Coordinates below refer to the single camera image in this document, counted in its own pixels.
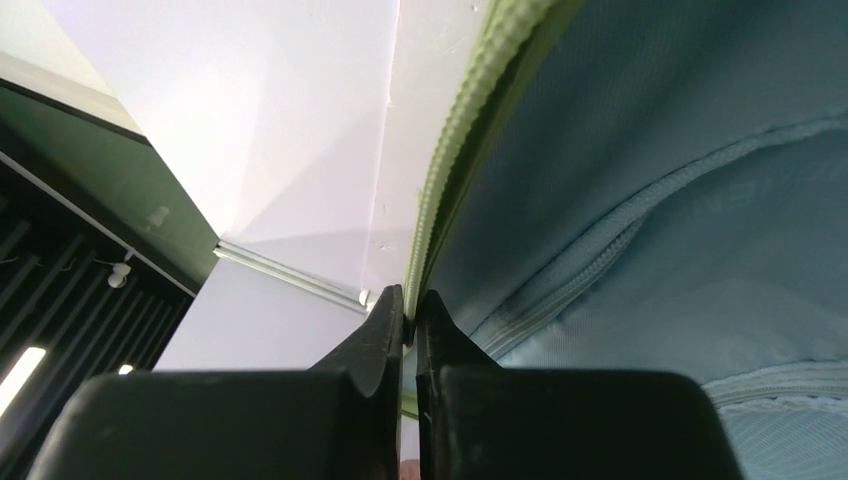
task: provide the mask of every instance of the small white fixture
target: small white fixture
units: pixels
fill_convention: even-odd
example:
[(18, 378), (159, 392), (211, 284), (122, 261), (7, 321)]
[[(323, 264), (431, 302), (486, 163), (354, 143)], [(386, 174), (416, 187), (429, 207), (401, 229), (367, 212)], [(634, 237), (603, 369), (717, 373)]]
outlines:
[(6, 408), (12, 403), (15, 395), (23, 388), (27, 379), (32, 375), (35, 367), (38, 366), (46, 353), (47, 351), (43, 348), (27, 348), (24, 354), (21, 355), (21, 358), (18, 359), (18, 363), (12, 367), (9, 375), (3, 379), (3, 383), (0, 383), (0, 416), (3, 415)]
[(109, 275), (109, 286), (112, 288), (121, 288), (127, 284), (127, 275), (130, 274), (132, 268), (126, 263), (116, 263), (112, 265), (112, 275)]

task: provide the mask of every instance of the ceiling light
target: ceiling light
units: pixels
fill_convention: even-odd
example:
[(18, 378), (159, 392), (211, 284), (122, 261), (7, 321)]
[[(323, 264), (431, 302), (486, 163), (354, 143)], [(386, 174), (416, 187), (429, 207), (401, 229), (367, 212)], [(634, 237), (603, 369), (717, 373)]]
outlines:
[(12, 403), (12, 399), (24, 386), (46, 353), (47, 351), (43, 348), (27, 348), (18, 363), (12, 367), (9, 375), (3, 379), (3, 383), (0, 383), (0, 415), (3, 415), (6, 408)]

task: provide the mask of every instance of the zipper teeth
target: zipper teeth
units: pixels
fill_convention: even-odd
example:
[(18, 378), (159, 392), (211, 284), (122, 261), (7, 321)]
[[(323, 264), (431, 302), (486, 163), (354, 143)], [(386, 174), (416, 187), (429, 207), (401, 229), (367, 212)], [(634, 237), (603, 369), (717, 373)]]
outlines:
[(563, 285), (544, 300), (537, 303), (523, 315), (509, 322), (506, 328), (500, 330), (481, 346), (492, 358), (498, 358), (512, 347), (530, 336), (538, 328), (549, 322), (569, 303), (594, 284), (615, 263), (645, 220), (640, 217), (621, 232), (595, 260), (584, 268), (570, 282)]
[(799, 396), (799, 397), (828, 397), (835, 399), (848, 398), (848, 387), (845, 386), (774, 386), (760, 387), (750, 390), (741, 390), (738, 392), (730, 392), (722, 395), (711, 396), (713, 404), (716, 408), (726, 407), (736, 403), (748, 402), (751, 400), (762, 400), (774, 397)]
[(783, 396), (848, 399), (848, 362), (766, 367), (703, 386), (717, 408)]
[(489, 93), (494, 90), (498, 78), (506, 70), (508, 60), (516, 55), (518, 48), (555, 2), (556, 0), (495, 0), (490, 6), (491, 17), (483, 26), (483, 37), (477, 45), (475, 57), (466, 70), (465, 79), (442, 128), (421, 190), (421, 205), (405, 281), (405, 312), (410, 319), (415, 318), (423, 281), (421, 277), (436, 214), (462, 140), (471, 130), (472, 123), (479, 115)]

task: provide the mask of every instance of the white trim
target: white trim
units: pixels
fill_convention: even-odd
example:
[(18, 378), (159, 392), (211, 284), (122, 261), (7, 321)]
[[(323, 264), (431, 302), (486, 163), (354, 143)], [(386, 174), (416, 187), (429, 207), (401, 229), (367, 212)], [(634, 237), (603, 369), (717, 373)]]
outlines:
[(0, 52), (0, 78), (143, 135), (141, 128), (116, 98), (2, 52)]
[(325, 300), (333, 302), (336, 305), (353, 310), (357, 313), (365, 313), (365, 307), (359, 303), (358, 294), (348, 292), (345, 289), (329, 282), (311, 277), (303, 272), (297, 271), (223, 240), (218, 242), (218, 247), (215, 248), (214, 252), (215, 255), (220, 258), (232, 260), (236, 263), (252, 268), (253, 270), (280, 279)]
[(138, 252), (138, 250), (136, 250), (136, 249), (135, 249), (132, 245), (130, 245), (129, 243), (125, 242), (123, 239), (121, 239), (120, 237), (118, 237), (117, 235), (115, 235), (114, 233), (112, 233), (112, 231), (111, 231), (111, 230), (109, 230), (108, 228), (106, 228), (106, 227), (105, 227), (102, 223), (98, 222), (98, 221), (97, 221), (97, 220), (95, 220), (92, 216), (90, 216), (89, 214), (85, 213), (85, 211), (83, 211), (81, 208), (79, 208), (79, 207), (77, 207), (76, 205), (74, 205), (74, 203), (73, 203), (73, 202), (71, 202), (70, 200), (68, 200), (68, 199), (67, 199), (67, 198), (65, 198), (64, 196), (62, 196), (62, 194), (60, 194), (59, 192), (57, 192), (56, 190), (54, 190), (54, 189), (53, 189), (50, 185), (47, 185), (46, 183), (44, 183), (43, 181), (41, 181), (41, 179), (39, 179), (37, 176), (35, 176), (35, 175), (33, 175), (32, 173), (30, 173), (30, 171), (29, 171), (29, 170), (27, 170), (27, 169), (25, 169), (24, 167), (22, 167), (20, 164), (18, 164), (16, 161), (14, 161), (12, 158), (10, 158), (8, 155), (6, 155), (6, 154), (5, 154), (4, 152), (2, 152), (2, 151), (0, 151), (0, 162), (3, 162), (3, 163), (4, 163), (4, 164), (6, 164), (7, 166), (9, 166), (9, 168), (11, 168), (11, 169), (12, 169), (12, 170), (14, 170), (15, 172), (17, 172), (20, 176), (22, 176), (22, 177), (26, 178), (27, 180), (29, 180), (29, 181), (30, 181), (33, 185), (35, 185), (36, 187), (40, 188), (40, 189), (41, 189), (43, 192), (45, 192), (46, 194), (48, 194), (48, 195), (50, 195), (51, 197), (53, 197), (53, 199), (55, 199), (56, 201), (58, 201), (59, 203), (61, 203), (62, 205), (64, 205), (67, 209), (69, 209), (70, 211), (72, 211), (72, 212), (76, 213), (76, 214), (77, 214), (80, 218), (82, 218), (83, 220), (85, 220), (86, 222), (88, 222), (91, 226), (93, 226), (94, 228), (96, 228), (97, 230), (99, 230), (99, 231), (100, 231), (100, 233), (102, 233), (103, 235), (106, 235), (107, 237), (109, 237), (110, 239), (112, 239), (112, 241), (114, 241), (114, 242), (115, 242), (115, 243), (117, 243), (118, 245), (120, 245), (120, 246), (122, 246), (122, 247), (126, 248), (128, 251), (133, 252), (133, 255), (134, 255), (136, 258), (138, 258), (139, 260), (141, 260), (142, 262), (144, 262), (144, 263), (145, 263), (148, 267), (150, 267), (150, 268), (152, 268), (153, 270), (155, 270), (155, 271), (156, 271), (159, 275), (162, 275), (163, 277), (167, 278), (167, 279), (168, 279), (171, 283), (173, 283), (174, 285), (176, 285), (176, 286), (177, 286), (180, 290), (182, 290), (183, 292), (185, 292), (186, 294), (188, 294), (191, 298), (195, 298), (195, 294), (194, 294), (194, 292), (192, 292), (191, 290), (189, 290), (189, 289), (188, 289), (185, 285), (183, 285), (182, 283), (180, 283), (180, 282), (179, 282), (177, 279), (175, 279), (174, 277), (172, 277), (172, 276), (168, 275), (168, 273), (167, 273), (167, 272), (165, 272), (164, 270), (162, 270), (161, 268), (159, 268), (159, 267), (158, 267), (155, 263), (153, 263), (150, 259), (148, 259), (148, 258), (147, 258), (147, 257), (145, 257), (144, 255), (140, 254), (140, 253)]

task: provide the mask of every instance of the white wall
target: white wall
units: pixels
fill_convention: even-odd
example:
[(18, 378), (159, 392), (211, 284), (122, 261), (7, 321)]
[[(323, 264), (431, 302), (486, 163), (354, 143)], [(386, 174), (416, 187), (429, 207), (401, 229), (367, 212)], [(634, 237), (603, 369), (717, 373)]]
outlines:
[(45, 4), (222, 238), (359, 287), (398, 0)]
[(362, 314), (221, 259), (155, 370), (308, 368), (363, 321)]

